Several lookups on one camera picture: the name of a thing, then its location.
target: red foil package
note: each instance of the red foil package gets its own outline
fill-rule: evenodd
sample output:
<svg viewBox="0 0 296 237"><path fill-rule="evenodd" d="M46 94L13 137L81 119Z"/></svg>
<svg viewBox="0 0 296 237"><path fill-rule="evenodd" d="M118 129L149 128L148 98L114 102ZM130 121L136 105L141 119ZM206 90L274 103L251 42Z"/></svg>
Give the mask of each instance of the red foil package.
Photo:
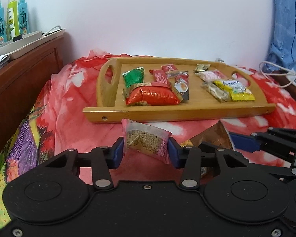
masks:
<svg viewBox="0 0 296 237"><path fill-rule="evenodd" d="M166 73L162 69L152 69L149 70L150 74L152 74L154 81L163 84L169 84Z"/></svg>
<svg viewBox="0 0 296 237"><path fill-rule="evenodd" d="M179 72L179 74L175 77L174 87L181 94L184 101L189 99L188 71Z"/></svg>
<svg viewBox="0 0 296 237"><path fill-rule="evenodd" d="M172 84L147 82L124 89L123 101L127 106L178 105L182 101L182 96Z"/></svg>
<svg viewBox="0 0 296 237"><path fill-rule="evenodd" d="M172 78L179 74L179 71L174 64L163 65L161 68L167 75L167 78Z"/></svg>

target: gold candy wrapper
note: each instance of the gold candy wrapper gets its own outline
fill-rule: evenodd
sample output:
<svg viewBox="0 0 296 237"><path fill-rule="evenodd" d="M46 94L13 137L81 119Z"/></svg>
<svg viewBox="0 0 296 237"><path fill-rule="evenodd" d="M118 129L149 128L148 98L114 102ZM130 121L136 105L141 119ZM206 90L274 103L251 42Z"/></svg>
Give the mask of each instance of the gold candy wrapper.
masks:
<svg viewBox="0 0 296 237"><path fill-rule="evenodd" d="M218 86L214 85L212 82L208 82L203 85L206 91L214 96L219 102L230 101L230 94L226 91L221 90Z"/></svg>
<svg viewBox="0 0 296 237"><path fill-rule="evenodd" d="M210 66L210 64L197 64L196 68L194 69L194 73L207 71Z"/></svg>
<svg viewBox="0 0 296 237"><path fill-rule="evenodd" d="M229 93L233 101L254 101L255 97L252 92L246 88L238 80L213 80L213 84L218 86L221 90Z"/></svg>

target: snack package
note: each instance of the snack package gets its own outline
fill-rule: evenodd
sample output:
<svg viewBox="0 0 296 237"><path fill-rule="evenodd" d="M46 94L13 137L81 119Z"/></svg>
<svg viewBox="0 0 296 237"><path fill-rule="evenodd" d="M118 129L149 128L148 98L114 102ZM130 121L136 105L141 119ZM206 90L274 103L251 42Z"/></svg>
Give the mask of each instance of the snack package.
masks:
<svg viewBox="0 0 296 237"><path fill-rule="evenodd" d="M174 64L163 65L161 68L167 75L167 78L172 78L179 74L179 71Z"/></svg>
<svg viewBox="0 0 296 237"><path fill-rule="evenodd" d="M125 118L122 119L122 128L124 153L135 150L169 164L167 144L171 132Z"/></svg>
<svg viewBox="0 0 296 237"><path fill-rule="evenodd" d="M227 79L227 77L221 73L218 69L214 69L213 71L203 71L195 73L198 77L200 77L204 81L210 81L215 79Z"/></svg>
<svg viewBox="0 0 296 237"><path fill-rule="evenodd" d="M124 72L122 77L125 81L126 88L133 84L144 82L144 67L132 69L131 71Z"/></svg>
<svg viewBox="0 0 296 237"><path fill-rule="evenodd" d="M219 102L230 101L230 94L226 91L221 90L215 84L208 82L204 84L206 91L209 92L212 96L214 96Z"/></svg>
<svg viewBox="0 0 296 237"><path fill-rule="evenodd" d="M197 64L194 73L207 71L210 66L210 64Z"/></svg>
<svg viewBox="0 0 296 237"><path fill-rule="evenodd" d="M124 89L123 101L127 106L178 105L182 96L172 84L147 82Z"/></svg>
<svg viewBox="0 0 296 237"><path fill-rule="evenodd" d="M152 74L154 81L163 84L169 84L166 73L162 69L152 69L149 70L150 74Z"/></svg>
<svg viewBox="0 0 296 237"><path fill-rule="evenodd" d="M230 94L233 101L254 101L252 92L238 80L214 80L213 84Z"/></svg>
<svg viewBox="0 0 296 237"><path fill-rule="evenodd" d="M184 101L189 99L188 71L179 72L175 77L174 87L180 92Z"/></svg>

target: pink snack package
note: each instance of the pink snack package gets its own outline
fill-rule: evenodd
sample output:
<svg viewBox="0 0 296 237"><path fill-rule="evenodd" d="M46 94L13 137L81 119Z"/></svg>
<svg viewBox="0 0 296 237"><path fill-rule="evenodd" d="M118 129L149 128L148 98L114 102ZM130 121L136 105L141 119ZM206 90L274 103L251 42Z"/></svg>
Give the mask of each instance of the pink snack package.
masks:
<svg viewBox="0 0 296 237"><path fill-rule="evenodd" d="M196 76L200 77L204 81L211 81L216 79L227 79L227 77L221 73L218 69L213 71L204 71L195 73Z"/></svg>
<svg viewBox="0 0 296 237"><path fill-rule="evenodd" d="M122 128L124 153L135 150L169 164L167 144L171 132L125 118L122 119Z"/></svg>

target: colorful blanket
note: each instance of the colorful blanket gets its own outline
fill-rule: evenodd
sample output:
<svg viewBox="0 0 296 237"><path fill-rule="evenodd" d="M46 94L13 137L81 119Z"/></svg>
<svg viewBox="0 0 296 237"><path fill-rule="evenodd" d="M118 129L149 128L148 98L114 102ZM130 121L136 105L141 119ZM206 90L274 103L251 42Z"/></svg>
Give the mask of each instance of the colorful blanket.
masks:
<svg viewBox="0 0 296 237"><path fill-rule="evenodd" d="M80 153L89 152L97 146L111 146L122 136L121 124L90 123L82 113L84 107L96 106L96 80L101 66L109 57L113 55L96 56L92 51L88 58L78 59L52 75L29 115L5 145L0 155L0 228L10 221L2 202L2 192L8 182L67 148L76 148ZM266 131L268 126L296 128L296 101L290 94L278 89L257 71L240 69L255 79L268 101L276 103L277 107L269 115L224 119L226 128L242 134ZM151 124L172 132L181 143L216 123L217 120L203 120ZM289 166L264 152L242 153L251 162ZM116 184L119 180L179 180L181 172L170 164L130 152L125 154L117 170L111 170L111 175ZM80 178L91 184L91 169L82 168Z"/></svg>

